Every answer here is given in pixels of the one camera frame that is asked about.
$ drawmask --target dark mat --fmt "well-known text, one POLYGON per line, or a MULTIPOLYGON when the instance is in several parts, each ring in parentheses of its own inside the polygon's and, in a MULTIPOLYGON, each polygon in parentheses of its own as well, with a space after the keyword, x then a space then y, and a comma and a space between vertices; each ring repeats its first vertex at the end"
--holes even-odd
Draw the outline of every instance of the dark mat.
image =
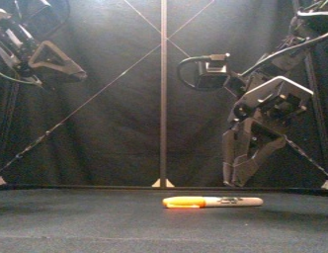
POLYGON ((328 197, 260 192, 0 191, 0 252, 328 252, 328 197), (169 210, 181 195, 259 208, 169 210))

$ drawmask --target cable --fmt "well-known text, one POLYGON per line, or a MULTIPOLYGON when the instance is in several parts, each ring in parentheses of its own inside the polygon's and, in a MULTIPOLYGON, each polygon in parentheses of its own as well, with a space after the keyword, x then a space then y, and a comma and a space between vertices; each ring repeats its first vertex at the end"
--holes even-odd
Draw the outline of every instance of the cable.
POLYGON ((284 55, 285 53, 288 53, 289 51, 301 49, 304 47, 311 47, 312 45, 323 42, 328 40, 328 33, 323 36, 320 36, 319 38, 313 39, 312 41, 304 42, 299 45, 295 45, 293 47, 289 47, 279 52, 276 52, 275 54, 272 54, 269 57, 267 57, 264 60, 261 60, 252 68, 249 68, 242 74, 241 76, 248 76, 249 74, 252 74, 254 72, 254 70, 261 67, 264 64, 267 64, 268 62, 271 62, 275 58, 277 58, 279 56, 284 55))
POLYGON ((23 81, 23 80, 19 80, 19 79, 15 79, 15 78, 7 76, 6 74, 3 74, 2 72, 0 72, 0 76, 2 76, 3 78, 9 79, 9 80, 11 80, 11 81, 14 81, 14 82, 17 82, 17 83, 31 84, 31 85, 39 86, 38 83, 35 83, 35 82, 29 82, 29 81, 23 81))
POLYGON ((177 67, 177 77, 178 77, 178 80, 185 84, 185 86, 193 90, 198 90, 198 91, 210 91, 210 88, 208 89, 202 89, 202 88, 197 88, 192 83, 189 83, 181 76, 181 68, 184 65, 186 65, 188 63, 190 62, 196 62, 196 61, 208 61, 210 60, 210 56, 194 56, 194 57, 190 57, 188 59, 185 59, 178 67, 177 67))

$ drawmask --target permanent marker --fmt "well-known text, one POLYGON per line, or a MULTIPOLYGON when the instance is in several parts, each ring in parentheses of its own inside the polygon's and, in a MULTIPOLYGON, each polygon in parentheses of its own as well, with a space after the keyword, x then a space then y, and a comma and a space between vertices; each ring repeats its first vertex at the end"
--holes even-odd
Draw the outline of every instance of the permanent marker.
POLYGON ((263 204, 264 200, 260 198, 181 196, 164 199, 164 206, 169 209, 257 207, 263 204))

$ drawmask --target metal pole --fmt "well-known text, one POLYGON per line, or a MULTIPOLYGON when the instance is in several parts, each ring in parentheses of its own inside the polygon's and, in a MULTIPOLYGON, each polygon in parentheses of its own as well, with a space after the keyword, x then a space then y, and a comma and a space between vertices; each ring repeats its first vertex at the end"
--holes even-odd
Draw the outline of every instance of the metal pole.
MULTIPOLYGON (((295 13, 297 12, 299 8, 300 8, 300 1, 293 0, 295 13)), ((323 111, 323 106, 320 103, 320 92, 319 92, 319 84, 317 84, 316 72, 315 72, 315 67, 313 67, 312 51, 309 51, 307 54, 305 69, 307 69, 309 88, 315 92, 315 96, 312 100, 313 110, 315 110, 315 116, 316 116, 316 121, 317 121, 320 145, 321 145, 323 157, 324 157, 324 166, 325 168, 328 168, 328 129, 325 126, 325 118, 324 118, 324 113, 323 113, 324 111, 323 111)))
POLYGON ((166 188, 166 0, 162 0, 161 187, 166 188))

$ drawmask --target black backdrop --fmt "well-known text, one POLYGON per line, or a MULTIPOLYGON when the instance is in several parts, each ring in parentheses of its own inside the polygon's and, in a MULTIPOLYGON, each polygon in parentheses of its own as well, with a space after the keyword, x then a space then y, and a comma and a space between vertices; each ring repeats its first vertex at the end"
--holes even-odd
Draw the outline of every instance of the black backdrop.
MULTIPOLYGON (((2 175, 19 184, 150 186, 161 177, 162 1, 69 2, 70 19, 50 40, 89 78, 79 84, 55 83, 54 92, 21 86, 9 139, 0 143, 0 167, 102 93, 2 175)), ((292 2, 283 0, 168 1, 165 173, 176 186, 222 186, 221 138, 236 101, 226 89, 204 93, 182 86, 178 63, 188 56, 230 52, 233 70, 245 71, 280 44, 292 16, 292 2)), ((293 80, 308 86, 303 65, 293 80)), ((2 128, 5 102, 15 87, 0 79, 2 128)), ((289 138, 323 162, 317 136, 309 108, 289 138)), ((249 186, 319 187, 323 180, 285 148, 249 186)))

